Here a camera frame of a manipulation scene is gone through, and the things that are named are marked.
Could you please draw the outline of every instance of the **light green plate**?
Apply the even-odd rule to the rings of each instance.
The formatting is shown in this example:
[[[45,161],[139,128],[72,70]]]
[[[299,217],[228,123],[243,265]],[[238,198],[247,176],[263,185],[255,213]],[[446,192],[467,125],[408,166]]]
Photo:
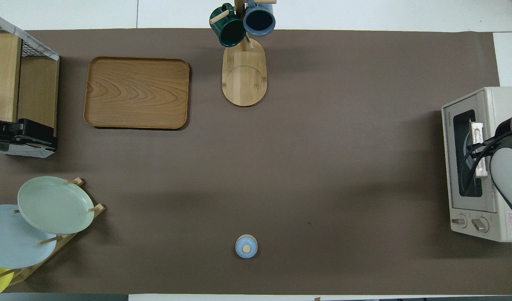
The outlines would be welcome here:
[[[18,207],[36,229],[51,234],[72,234],[90,225],[94,205],[83,189],[57,177],[38,177],[18,191]]]

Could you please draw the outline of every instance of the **blue mug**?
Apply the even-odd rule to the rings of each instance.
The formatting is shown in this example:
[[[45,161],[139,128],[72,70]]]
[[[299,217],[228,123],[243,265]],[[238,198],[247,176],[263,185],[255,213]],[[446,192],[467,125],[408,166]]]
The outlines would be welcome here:
[[[243,26],[247,33],[253,36],[267,36],[275,29],[275,16],[273,4],[254,3],[248,0]]]

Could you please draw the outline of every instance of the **brown tabletop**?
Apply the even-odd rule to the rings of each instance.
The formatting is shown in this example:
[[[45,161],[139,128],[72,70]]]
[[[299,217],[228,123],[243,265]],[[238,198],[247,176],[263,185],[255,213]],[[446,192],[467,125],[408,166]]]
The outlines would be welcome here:
[[[61,55],[59,149],[0,155],[0,204],[80,176],[107,210],[7,292],[512,294],[512,243],[450,230],[440,116],[499,85],[492,34],[275,31],[267,94],[239,108],[210,29],[31,33]],[[97,56],[187,61],[187,125],[86,125]]]

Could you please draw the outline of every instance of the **mug handle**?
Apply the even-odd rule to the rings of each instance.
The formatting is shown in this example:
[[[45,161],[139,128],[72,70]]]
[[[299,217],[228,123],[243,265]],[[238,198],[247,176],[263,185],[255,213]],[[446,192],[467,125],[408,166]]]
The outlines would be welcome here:
[[[228,13],[229,17],[235,17],[235,15],[236,15],[236,10],[233,9],[232,4],[230,4],[230,3],[224,3],[223,6],[222,6],[222,10],[223,11],[227,11],[228,10],[229,11],[229,13]]]

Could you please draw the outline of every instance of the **wooden base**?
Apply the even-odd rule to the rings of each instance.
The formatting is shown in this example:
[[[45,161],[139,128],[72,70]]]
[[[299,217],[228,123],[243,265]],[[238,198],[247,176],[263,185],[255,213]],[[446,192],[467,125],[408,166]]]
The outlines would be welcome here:
[[[249,107],[260,101],[267,91],[265,51],[260,43],[250,39],[224,50],[222,89],[233,104]]]
[[[94,219],[96,219],[96,217],[98,215],[100,215],[100,213],[102,213],[103,210],[105,210],[105,207],[103,207],[102,204],[97,204],[95,206],[95,208],[99,208],[99,209],[94,212]],[[77,233],[69,234],[69,235],[61,235],[62,238],[57,240],[57,244],[55,245],[54,251],[51,253],[51,255],[49,255],[48,258],[46,258],[46,260],[44,260],[41,263],[38,263],[36,265],[31,265],[30,267],[22,268],[22,269],[15,271],[15,276],[14,276],[13,280],[11,281],[11,283],[9,284],[9,286],[11,286],[13,284],[20,283],[23,280],[26,280],[26,278],[28,278],[31,274],[33,274],[33,272],[35,272],[36,269],[38,269],[43,263],[45,263],[48,259],[50,259],[57,251],[59,251],[60,248],[62,248],[65,244],[67,244],[67,242],[69,242],[74,236],[76,236],[76,234]]]

